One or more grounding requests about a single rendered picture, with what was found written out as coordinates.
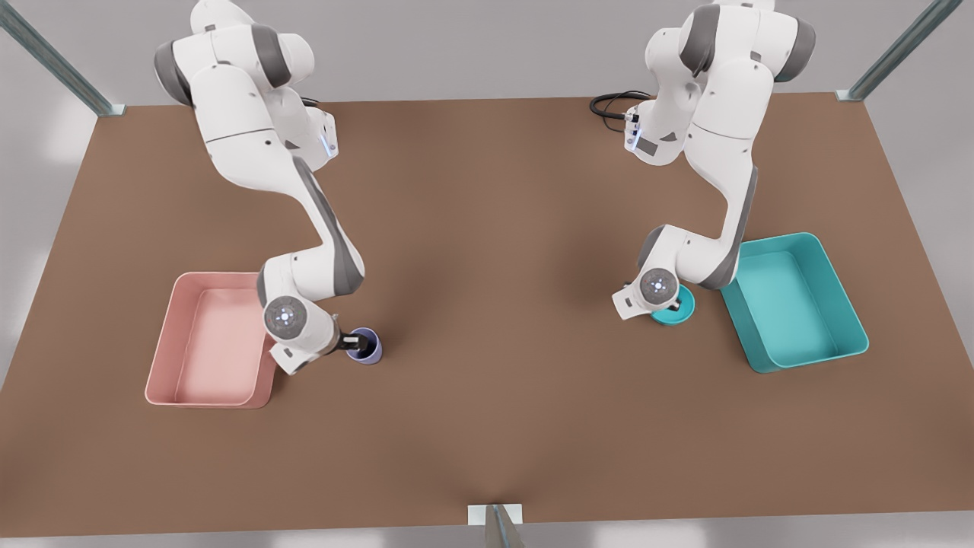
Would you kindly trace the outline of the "teal bowl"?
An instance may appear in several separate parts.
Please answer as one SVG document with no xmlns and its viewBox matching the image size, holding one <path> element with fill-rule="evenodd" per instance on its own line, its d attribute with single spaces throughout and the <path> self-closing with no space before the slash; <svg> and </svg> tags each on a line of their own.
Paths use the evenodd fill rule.
<svg viewBox="0 0 974 548">
<path fill-rule="evenodd" d="M 695 295 L 693 295 L 693 293 L 685 285 L 681 284 L 677 297 L 682 299 L 682 306 L 679 311 L 674 312 L 667 310 L 666 308 L 660 309 L 651 312 L 651 319 L 655 320 L 657 323 L 660 323 L 660 325 L 676 326 L 691 318 L 693 313 L 695 313 Z"/>
</svg>

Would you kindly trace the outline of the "lavender purple cup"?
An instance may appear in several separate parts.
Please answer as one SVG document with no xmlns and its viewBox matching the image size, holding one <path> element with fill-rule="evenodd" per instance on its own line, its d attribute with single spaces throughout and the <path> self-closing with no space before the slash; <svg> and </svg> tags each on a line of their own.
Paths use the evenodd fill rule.
<svg viewBox="0 0 974 548">
<path fill-rule="evenodd" d="M 369 327 L 358 327 L 358 329 L 352 330 L 351 333 L 358 332 L 365 334 L 368 337 L 368 353 L 363 356 L 348 356 L 352 360 L 363 365 L 375 365 L 378 364 L 380 358 L 383 356 L 383 346 L 380 343 L 378 333 L 374 330 L 369 329 Z"/>
</svg>

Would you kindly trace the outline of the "teal rectangular box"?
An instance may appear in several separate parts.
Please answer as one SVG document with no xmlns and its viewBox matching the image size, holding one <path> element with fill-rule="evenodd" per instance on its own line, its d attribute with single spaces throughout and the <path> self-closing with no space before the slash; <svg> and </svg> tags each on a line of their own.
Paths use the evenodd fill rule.
<svg viewBox="0 0 974 548">
<path fill-rule="evenodd" d="M 721 288 L 751 370 L 793 370 L 860 355 L 870 341 L 821 240 L 807 233 L 744 241 Z"/>
</svg>

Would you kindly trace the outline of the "pink rectangular box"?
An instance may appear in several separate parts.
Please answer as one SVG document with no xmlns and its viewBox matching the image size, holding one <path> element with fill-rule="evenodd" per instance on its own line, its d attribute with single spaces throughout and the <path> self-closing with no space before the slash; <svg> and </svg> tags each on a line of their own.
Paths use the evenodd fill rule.
<svg viewBox="0 0 974 548">
<path fill-rule="evenodd" d="M 186 272 L 175 280 L 144 388 L 155 406 L 259 409 L 277 363 L 255 272 Z"/>
</svg>

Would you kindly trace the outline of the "silver frame post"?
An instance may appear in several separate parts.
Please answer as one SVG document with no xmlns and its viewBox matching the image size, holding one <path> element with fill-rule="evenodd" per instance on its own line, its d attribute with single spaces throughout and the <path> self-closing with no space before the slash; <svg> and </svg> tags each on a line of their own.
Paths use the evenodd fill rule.
<svg viewBox="0 0 974 548">
<path fill-rule="evenodd" d="M 485 548 L 526 548 L 516 527 L 522 523 L 522 504 L 467 506 L 467 524 L 484 527 Z"/>
<path fill-rule="evenodd" d="M 67 62 L 40 32 L 24 20 L 24 17 L 11 6 L 9 0 L 0 0 L 0 28 L 4 29 L 18 45 L 22 46 L 95 115 L 115 117 L 125 114 L 125 104 L 112 104 L 70 62 Z"/>
<path fill-rule="evenodd" d="M 964 0 L 932 0 L 849 89 L 835 91 L 837 101 L 863 103 L 962 3 Z"/>
</svg>

